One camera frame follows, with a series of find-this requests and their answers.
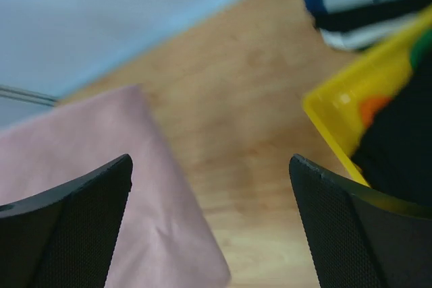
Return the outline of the pink t shirt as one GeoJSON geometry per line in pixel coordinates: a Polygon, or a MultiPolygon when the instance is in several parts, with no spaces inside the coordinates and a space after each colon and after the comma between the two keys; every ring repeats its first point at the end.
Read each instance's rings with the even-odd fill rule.
{"type": "Polygon", "coordinates": [[[32,196],[123,154],[132,158],[132,189],[107,286],[227,287],[227,262],[136,86],[3,130],[1,201],[32,196]]]}

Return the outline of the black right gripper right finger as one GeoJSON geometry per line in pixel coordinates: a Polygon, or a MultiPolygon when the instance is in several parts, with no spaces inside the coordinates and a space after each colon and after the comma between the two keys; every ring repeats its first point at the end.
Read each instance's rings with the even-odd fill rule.
{"type": "Polygon", "coordinates": [[[290,181],[321,287],[430,287],[431,208],[295,154],[290,181]]]}

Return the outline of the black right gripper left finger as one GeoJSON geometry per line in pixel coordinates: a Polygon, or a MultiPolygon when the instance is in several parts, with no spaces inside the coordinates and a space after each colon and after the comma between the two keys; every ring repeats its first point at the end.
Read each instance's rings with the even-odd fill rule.
{"type": "Polygon", "coordinates": [[[131,188],[124,154],[1,206],[1,286],[104,287],[131,188]]]}

